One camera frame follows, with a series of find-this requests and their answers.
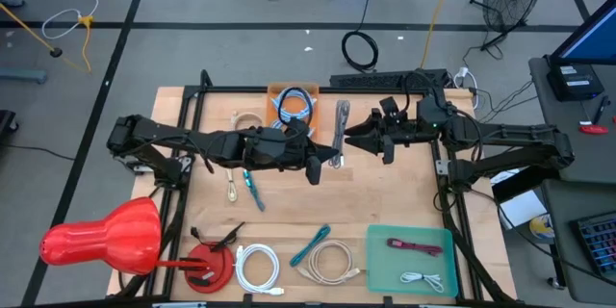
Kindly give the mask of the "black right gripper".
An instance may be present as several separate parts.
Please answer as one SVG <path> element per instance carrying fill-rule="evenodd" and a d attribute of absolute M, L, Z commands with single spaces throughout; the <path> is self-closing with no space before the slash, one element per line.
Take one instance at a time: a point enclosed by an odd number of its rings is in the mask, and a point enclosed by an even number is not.
<path fill-rule="evenodd" d="M 381 124 L 362 122 L 344 131 L 348 136 L 345 143 L 370 153 L 382 153 L 382 162 L 391 164 L 395 158 L 395 145 L 408 147 L 411 143 L 436 140 L 449 120 L 445 104 L 432 95 L 424 97 L 416 104 L 416 117 L 410 119 L 405 110 L 400 110 L 395 99 L 390 96 L 380 101 L 385 115 Z"/>

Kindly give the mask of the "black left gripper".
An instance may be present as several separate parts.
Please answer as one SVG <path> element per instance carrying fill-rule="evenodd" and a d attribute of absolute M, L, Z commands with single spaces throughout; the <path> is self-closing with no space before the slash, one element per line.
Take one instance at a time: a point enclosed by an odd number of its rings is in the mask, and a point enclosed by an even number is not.
<path fill-rule="evenodd" d="M 240 135 L 244 139 L 243 167 L 248 170 L 304 169 L 308 182 L 316 186 L 321 180 L 321 163 L 340 163 L 340 150 L 314 143 L 303 125 L 292 127 L 289 134 L 281 129 L 251 127 Z"/>

